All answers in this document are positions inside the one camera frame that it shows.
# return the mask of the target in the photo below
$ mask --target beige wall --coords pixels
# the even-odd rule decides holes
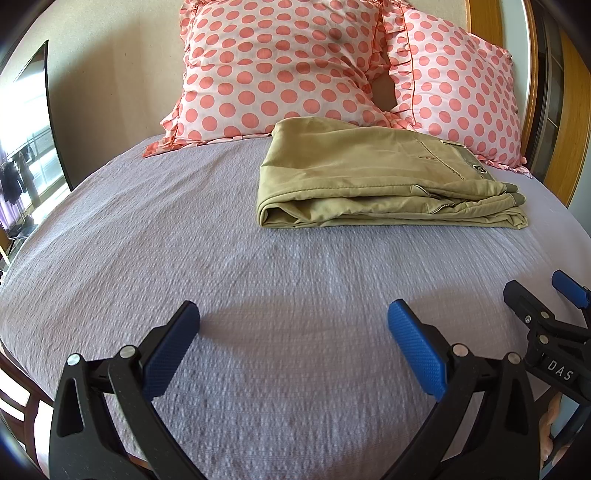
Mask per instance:
[[[49,39],[53,127],[74,185],[151,135],[180,96],[180,0],[56,0],[0,74],[12,82]]]

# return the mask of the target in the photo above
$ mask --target pillowcase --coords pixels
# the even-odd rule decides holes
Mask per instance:
[[[185,145],[268,135],[294,116],[389,126],[370,81],[378,0],[185,0],[181,98],[144,157]]]
[[[385,0],[382,14],[398,102],[394,128],[459,142],[488,164],[527,171],[511,55],[405,2]]]

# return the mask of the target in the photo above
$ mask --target blue gripper pad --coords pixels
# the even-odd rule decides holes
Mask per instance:
[[[439,331],[431,325],[423,325],[404,300],[390,304],[388,328],[424,392],[440,401],[447,389],[447,362],[442,352],[427,339],[426,328],[434,329],[442,339]]]
[[[557,270],[552,275],[552,286],[578,309],[589,307],[589,291],[576,283],[562,270]]]
[[[199,332],[199,309],[194,303],[185,302],[170,322],[173,324],[168,333],[144,365],[142,395],[148,401],[166,392],[181,360]]]

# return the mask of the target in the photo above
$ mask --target metal screw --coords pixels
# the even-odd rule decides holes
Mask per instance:
[[[119,355],[121,358],[131,358],[135,355],[135,347],[133,345],[125,345],[119,350]]]
[[[80,355],[78,355],[77,353],[73,353],[68,357],[67,363],[71,367],[73,367],[74,365],[78,365],[78,362],[80,362]]]
[[[453,348],[452,352],[455,356],[466,356],[470,350],[466,345],[462,345],[461,343],[456,343]]]
[[[519,362],[521,362],[521,357],[517,353],[511,352],[509,355],[507,355],[507,360],[509,360],[509,362],[511,362],[513,365],[519,365]]]

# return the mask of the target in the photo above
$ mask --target bed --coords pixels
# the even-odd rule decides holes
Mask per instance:
[[[68,355],[137,345],[194,301],[200,335],[155,407],[208,478],[380,478],[433,406],[387,329],[395,299],[491,358],[525,352],[509,280],[582,325],[550,278],[591,283],[591,239],[535,179],[487,167],[527,197],[520,231],[269,230],[255,202],[270,138],[142,158],[157,140],[89,176],[27,240],[0,288],[0,338],[53,396]]]

